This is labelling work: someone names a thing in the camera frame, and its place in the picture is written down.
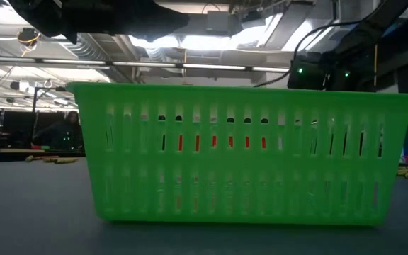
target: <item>basket slot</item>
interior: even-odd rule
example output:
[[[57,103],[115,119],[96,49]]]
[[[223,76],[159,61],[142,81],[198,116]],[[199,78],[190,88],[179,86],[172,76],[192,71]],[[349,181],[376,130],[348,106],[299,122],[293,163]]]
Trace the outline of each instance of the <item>basket slot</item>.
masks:
[[[164,151],[165,148],[166,148],[166,135],[163,135],[163,136],[162,136],[161,143],[162,143],[162,144],[161,144],[161,145],[162,145],[162,146],[161,146],[161,150]]]
[[[329,155],[333,155],[333,141],[334,141],[334,133],[330,133],[330,150]]]
[[[383,130],[383,124],[380,124],[380,131],[378,132],[378,157],[382,157],[383,155],[383,134],[384,134],[384,130]]]
[[[324,214],[328,215],[330,214],[331,211],[331,206],[332,206],[332,183],[331,181],[325,181],[324,182],[324,204],[323,204],[323,210]]]
[[[278,137],[278,149],[283,150],[283,138],[281,136]]]
[[[346,156],[347,132],[344,134],[343,156]]]
[[[114,117],[112,114],[107,115],[107,126],[106,126],[106,148],[113,149],[113,126],[114,126]]]
[[[373,203],[371,205],[371,208],[374,210],[374,213],[376,213],[378,210],[378,204],[379,204],[379,183],[376,181],[374,183]]]
[[[364,183],[359,181],[355,189],[355,214],[360,215],[363,209]]]
[[[196,135],[196,151],[199,152],[199,135]]]
[[[132,143],[132,116],[130,112],[125,112],[123,117],[123,137],[124,148],[126,152],[130,152],[130,146]]]
[[[364,128],[362,128],[362,131],[360,132],[360,146],[359,148],[359,155],[363,156],[363,141],[365,139],[365,135],[364,135]]]
[[[183,143],[183,136],[182,135],[179,135],[178,136],[178,150],[181,152],[182,151],[182,143]]]

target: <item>ceiling duct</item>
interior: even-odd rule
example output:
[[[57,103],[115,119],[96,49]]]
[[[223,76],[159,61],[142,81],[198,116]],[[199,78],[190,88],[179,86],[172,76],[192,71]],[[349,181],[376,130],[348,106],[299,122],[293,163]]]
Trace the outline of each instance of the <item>ceiling duct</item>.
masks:
[[[153,62],[168,62],[161,48],[147,48],[146,53]]]
[[[108,55],[100,49],[100,47],[94,42],[94,39],[86,33],[78,34],[78,40],[75,45],[71,42],[61,42],[60,44],[62,47],[76,55],[80,60],[109,60]],[[130,80],[116,67],[97,69],[96,71],[106,75],[115,82]]]
[[[314,3],[308,1],[291,2],[267,40],[265,48],[282,49],[293,33],[303,24],[313,7]]]

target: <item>wire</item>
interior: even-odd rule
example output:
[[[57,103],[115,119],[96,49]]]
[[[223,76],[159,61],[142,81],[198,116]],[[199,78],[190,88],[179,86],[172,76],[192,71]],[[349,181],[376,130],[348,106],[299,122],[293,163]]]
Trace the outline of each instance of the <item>wire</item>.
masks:
[[[36,41],[37,39],[39,39],[39,37],[40,37],[40,33],[38,33],[38,35],[35,37],[35,38],[33,38],[33,39],[30,39],[30,40],[26,40],[26,41],[23,41],[23,40],[18,40],[20,43],[34,43],[34,41]]]
[[[201,11],[201,14],[204,14],[205,11],[205,7],[209,6],[209,4],[212,4],[213,6],[215,6],[215,8],[218,9],[218,11],[221,11],[220,7],[218,7],[218,5],[214,4],[213,2],[209,1],[208,3],[206,3],[203,7],[203,10]]]
[[[0,78],[0,82],[4,80],[4,78],[9,77],[10,73],[12,72],[13,68],[15,66],[12,66],[1,78]]]
[[[37,38],[39,38],[39,36],[40,36],[40,34],[36,37],[36,38],[34,38],[34,39],[32,39],[32,40],[29,40],[30,42],[27,42],[27,43],[29,43],[29,47],[34,43],[34,41],[35,40],[37,40]],[[33,50],[35,50],[36,48],[37,48],[37,45],[34,45],[32,48],[29,48],[28,46],[25,46],[25,50],[23,51],[23,53],[21,54],[21,57],[25,57],[25,55],[26,54],[28,54],[29,52],[32,52]],[[3,81],[5,78],[8,78],[10,75],[11,75],[11,73],[12,73],[12,71],[13,71],[13,68],[15,68],[15,66],[16,65],[13,65],[1,78],[0,78],[0,82],[1,81]]]
[[[321,30],[327,29],[327,28],[332,28],[332,27],[336,27],[336,26],[347,26],[347,25],[348,25],[348,26],[349,26],[349,25],[351,26],[351,25],[356,25],[356,24],[360,23],[361,21],[363,21],[363,20],[332,23],[332,24],[323,25],[323,26],[321,26],[321,27],[318,27],[318,28],[316,28],[316,29],[311,30],[308,34],[306,34],[306,35],[300,40],[300,42],[299,42],[299,43],[297,44],[297,46],[295,47],[295,50],[294,50],[294,59],[295,59],[295,57],[297,57],[297,54],[298,54],[298,51],[299,51],[299,49],[300,49],[301,44],[305,41],[306,38],[310,37],[311,35],[313,35],[313,34],[319,32],[319,31],[321,31]]]

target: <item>gray table surface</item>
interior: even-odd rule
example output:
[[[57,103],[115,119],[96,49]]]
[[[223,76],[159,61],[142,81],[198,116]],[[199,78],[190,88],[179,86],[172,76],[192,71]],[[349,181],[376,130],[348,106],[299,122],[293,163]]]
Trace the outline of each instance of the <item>gray table surface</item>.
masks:
[[[408,254],[408,180],[380,227],[111,224],[86,160],[0,163],[0,254]]]

